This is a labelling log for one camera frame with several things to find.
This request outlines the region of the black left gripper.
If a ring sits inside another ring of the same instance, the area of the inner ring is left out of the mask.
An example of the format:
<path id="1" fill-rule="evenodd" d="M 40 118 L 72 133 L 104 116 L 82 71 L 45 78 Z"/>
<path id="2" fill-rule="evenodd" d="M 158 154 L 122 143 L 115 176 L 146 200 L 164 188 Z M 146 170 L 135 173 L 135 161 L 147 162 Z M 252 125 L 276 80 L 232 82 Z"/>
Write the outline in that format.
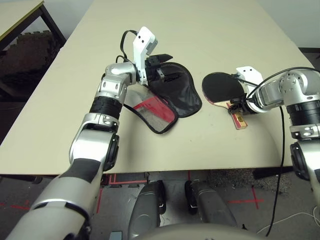
<path id="1" fill-rule="evenodd" d="M 163 71 L 161 70 L 161 64 L 171 60 L 172 58 L 173 57 L 171 55 L 164 53 L 156 56 L 150 56 L 145 60 L 145 72 L 148 84 L 156 80 L 170 82 L 178 79 L 181 76 L 179 72 L 164 75 Z"/>

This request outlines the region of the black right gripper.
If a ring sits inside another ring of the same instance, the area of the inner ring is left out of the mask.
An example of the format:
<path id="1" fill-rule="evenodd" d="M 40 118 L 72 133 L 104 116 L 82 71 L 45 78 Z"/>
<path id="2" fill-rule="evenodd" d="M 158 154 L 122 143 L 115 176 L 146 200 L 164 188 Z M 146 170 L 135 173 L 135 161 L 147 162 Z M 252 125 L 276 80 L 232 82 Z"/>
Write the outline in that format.
<path id="1" fill-rule="evenodd" d="M 233 98 L 230 100 L 230 103 L 233 104 L 228 108 L 228 113 L 230 115 L 238 113 L 242 113 L 243 115 L 253 114 L 253 110 L 248 105 L 245 96 L 242 96 L 241 98 Z"/>

